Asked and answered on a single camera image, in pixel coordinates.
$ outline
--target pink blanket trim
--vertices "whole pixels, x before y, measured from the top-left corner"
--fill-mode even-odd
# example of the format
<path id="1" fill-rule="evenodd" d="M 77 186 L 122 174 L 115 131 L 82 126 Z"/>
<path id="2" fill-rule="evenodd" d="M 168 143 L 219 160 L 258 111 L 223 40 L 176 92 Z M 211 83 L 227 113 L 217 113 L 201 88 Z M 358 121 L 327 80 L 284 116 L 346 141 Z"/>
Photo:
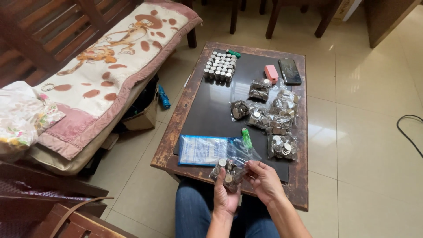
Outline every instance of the pink blanket trim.
<path id="1" fill-rule="evenodd" d="M 79 152 L 81 152 L 83 147 L 90 143 L 90 141 L 92 141 L 115 118 L 126 103 L 131 88 L 135 85 L 135 83 L 146 79 L 170 55 L 170 53 L 172 53 L 176 46 L 181 42 L 182 37 L 188 34 L 188 32 L 190 32 L 195 26 L 203 22 L 203 20 L 193 10 L 182 4 L 164 3 L 160 0 L 155 0 L 153 4 L 160 6 L 164 5 L 164 8 L 175 10 L 188 17 L 188 19 L 192 19 L 173 36 L 169 43 L 163 47 L 153 60 L 151 60 L 140 71 L 129 76 L 125 80 L 111 107 L 103 115 L 97 118 L 97 120 L 86 127 L 84 131 L 77 135 L 72 141 L 66 142 L 50 134 L 49 130 L 47 130 L 39 136 L 39 142 L 42 145 L 59 153 L 64 158 L 72 160 Z"/>

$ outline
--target blanket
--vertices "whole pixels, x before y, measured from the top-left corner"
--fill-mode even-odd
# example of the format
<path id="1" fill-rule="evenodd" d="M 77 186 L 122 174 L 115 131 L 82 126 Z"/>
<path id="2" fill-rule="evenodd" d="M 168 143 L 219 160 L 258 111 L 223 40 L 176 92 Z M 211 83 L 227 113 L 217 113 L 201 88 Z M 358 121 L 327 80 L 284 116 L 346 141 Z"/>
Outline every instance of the blanket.
<path id="1" fill-rule="evenodd" d="M 36 86 L 67 116 L 39 143 L 71 160 L 117 115 L 136 82 L 149 76 L 202 22 L 167 0 L 141 4 L 61 71 Z"/>

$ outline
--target phone screen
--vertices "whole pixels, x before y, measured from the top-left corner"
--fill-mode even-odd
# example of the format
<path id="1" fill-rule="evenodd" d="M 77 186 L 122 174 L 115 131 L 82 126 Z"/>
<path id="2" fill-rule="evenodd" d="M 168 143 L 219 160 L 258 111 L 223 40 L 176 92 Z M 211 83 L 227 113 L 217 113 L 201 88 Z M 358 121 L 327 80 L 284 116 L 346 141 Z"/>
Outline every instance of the phone screen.
<path id="1" fill-rule="evenodd" d="M 286 84 L 299 85 L 302 83 L 294 59 L 281 58 L 279 59 L 279 66 Z"/>

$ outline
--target leather strap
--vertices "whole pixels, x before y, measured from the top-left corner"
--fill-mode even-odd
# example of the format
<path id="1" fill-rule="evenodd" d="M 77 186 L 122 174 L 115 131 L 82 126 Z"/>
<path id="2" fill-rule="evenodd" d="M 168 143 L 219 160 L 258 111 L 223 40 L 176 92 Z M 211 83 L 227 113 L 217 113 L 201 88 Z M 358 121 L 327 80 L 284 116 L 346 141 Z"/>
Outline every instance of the leather strap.
<path id="1" fill-rule="evenodd" d="M 102 200 L 102 199 L 114 199 L 114 197 L 112 196 L 101 196 L 101 197 L 97 197 L 97 198 L 93 198 L 90 200 L 87 200 L 85 202 L 79 203 L 75 206 L 73 206 L 71 209 L 69 209 L 68 212 L 66 212 L 66 214 L 62 217 L 62 219 L 60 219 L 59 223 L 57 223 L 56 227 L 54 228 L 52 234 L 50 235 L 50 238 L 53 238 L 57 231 L 59 231 L 60 227 L 62 227 L 63 223 L 65 223 L 66 219 L 78 208 L 80 208 L 81 206 L 90 203 L 90 202 L 95 202 L 97 200 Z"/>

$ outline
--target pink object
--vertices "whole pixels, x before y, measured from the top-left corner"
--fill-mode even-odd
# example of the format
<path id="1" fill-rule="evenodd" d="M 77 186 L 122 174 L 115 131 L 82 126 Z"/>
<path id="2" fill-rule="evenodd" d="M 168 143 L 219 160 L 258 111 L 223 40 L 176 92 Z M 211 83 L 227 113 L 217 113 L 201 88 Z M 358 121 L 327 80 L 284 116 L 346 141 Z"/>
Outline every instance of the pink object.
<path id="1" fill-rule="evenodd" d="M 275 84 L 278 81 L 279 75 L 277 74 L 274 65 L 266 65 L 264 67 L 264 72 L 266 73 L 267 79 L 270 80 L 272 84 Z"/>

